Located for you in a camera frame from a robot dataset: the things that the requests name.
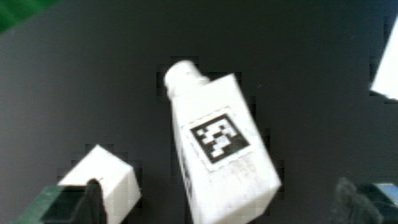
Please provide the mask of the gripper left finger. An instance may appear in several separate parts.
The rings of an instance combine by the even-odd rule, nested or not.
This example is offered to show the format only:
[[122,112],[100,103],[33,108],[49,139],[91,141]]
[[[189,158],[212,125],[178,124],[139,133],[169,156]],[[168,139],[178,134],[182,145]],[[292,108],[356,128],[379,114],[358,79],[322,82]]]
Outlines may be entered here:
[[109,224],[98,180],[49,186],[13,224]]

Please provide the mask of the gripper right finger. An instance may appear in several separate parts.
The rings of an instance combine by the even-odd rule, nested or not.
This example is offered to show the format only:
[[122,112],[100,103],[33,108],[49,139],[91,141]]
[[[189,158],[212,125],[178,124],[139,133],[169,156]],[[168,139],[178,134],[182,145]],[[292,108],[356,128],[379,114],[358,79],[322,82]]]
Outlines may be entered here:
[[336,185],[331,224],[398,224],[398,185],[356,184],[342,178]]

